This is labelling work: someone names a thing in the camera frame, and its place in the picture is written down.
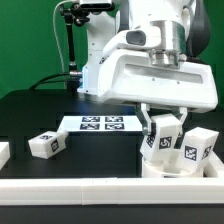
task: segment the black and white pattern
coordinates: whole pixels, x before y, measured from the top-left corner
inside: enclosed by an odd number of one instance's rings
[[[123,123],[105,124],[105,130],[124,130]]]
[[[172,137],[161,138],[159,142],[159,149],[169,149],[171,147]]]
[[[59,148],[58,140],[56,139],[52,144],[51,144],[51,149],[53,152],[55,152]]]
[[[105,117],[105,122],[124,122],[123,117]]]
[[[208,147],[207,149],[205,149],[204,154],[202,156],[202,159],[205,159],[209,156],[210,152],[212,150],[212,146]]]
[[[81,124],[80,130],[99,130],[100,124]]]
[[[42,135],[40,136],[40,139],[43,139],[43,140],[48,140],[50,138],[52,138],[53,136],[50,136],[50,135]]]
[[[197,161],[197,151],[196,148],[185,146],[184,157],[192,161]]]
[[[100,117],[83,117],[82,122],[100,122]]]
[[[155,135],[149,135],[146,140],[150,148],[152,148],[154,141],[155,141]]]

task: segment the black table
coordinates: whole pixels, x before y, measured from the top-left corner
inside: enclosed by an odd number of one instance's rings
[[[0,100],[0,141],[9,141],[11,153],[0,178],[140,177],[141,132],[73,133],[66,150],[48,160],[32,157],[27,142],[56,131],[64,115],[134,114],[134,107],[88,102],[64,90],[11,92]],[[184,131],[198,126],[219,131],[214,150],[223,158],[223,124],[224,111],[217,108],[189,114]],[[223,218],[224,205],[0,207],[0,223],[223,223]]]

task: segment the cable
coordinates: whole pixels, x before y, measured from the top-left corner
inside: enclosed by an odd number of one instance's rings
[[[60,73],[60,74],[55,74],[55,75],[50,75],[50,76],[47,76],[41,80],[39,80],[38,82],[36,82],[34,85],[32,85],[29,89],[30,90],[35,90],[35,88],[39,85],[39,83],[43,83],[49,79],[53,79],[53,78],[57,78],[57,77],[61,77],[61,76],[69,76],[69,73]]]
[[[57,80],[57,81],[47,81],[47,82],[38,82],[37,84],[31,86],[30,90],[35,90],[39,85],[48,84],[48,83],[66,82],[66,81],[70,81],[70,80],[71,79],[68,79],[68,80]]]
[[[57,33],[57,27],[56,27],[56,12],[59,8],[60,5],[65,4],[65,3],[69,3],[69,2],[74,2],[74,3],[78,3],[78,0],[66,0],[66,1],[62,1],[60,3],[58,3],[56,5],[56,7],[54,8],[54,13],[53,13],[53,28],[54,28],[54,35],[55,35],[55,39],[56,39],[56,43],[57,43],[57,47],[58,47],[58,52],[59,52],[59,56],[60,56],[60,60],[61,60],[61,68],[62,68],[62,72],[65,72],[65,63],[64,63],[64,59],[63,59],[63,55],[62,55],[62,50],[61,50],[61,45],[59,42],[59,38],[58,38],[58,33]]]

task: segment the green wall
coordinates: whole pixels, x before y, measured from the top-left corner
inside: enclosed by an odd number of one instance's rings
[[[52,14],[58,2],[60,0],[0,1],[0,97],[12,90],[27,89],[39,79],[61,72],[52,26]],[[223,103],[224,1],[205,0],[205,5],[211,20],[212,39],[201,57],[212,66],[219,102]],[[67,55],[66,30],[60,16],[57,27],[63,54]],[[75,30],[75,48],[78,64],[82,66],[86,60],[81,42],[85,31],[84,28],[79,31]],[[63,88],[63,84],[44,88]]]
[[[27,89],[41,78],[61,72],[53,33],[52,15],[60,0],[0,1],[0,97]],[[65,24],[60,15],[57,27],[64,55],[67,55]],[[78,63],[84,64],[86,52],[76,38]],[[44,85],[63,88],[63,84]]]

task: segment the white cube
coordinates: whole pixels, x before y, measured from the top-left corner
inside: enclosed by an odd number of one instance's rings
[[[176,167],[188,172],[197,172],[204,168],[215,146],[218,132],[195,128],[187,132],[181,145]]]
[[[181,133],[182,123],[172,114],[153,116],[151,119],[156,124],[156,134],[144,137],[140,151],[149,163],[157,163],[169,159]]]
[[[32,156],[48,159],[59,153],[66,148],[67,135],[66,131],[61,133],[48,131],[29,140]]]
[[[0,170],[10,158],[9,143],[0,142]]]

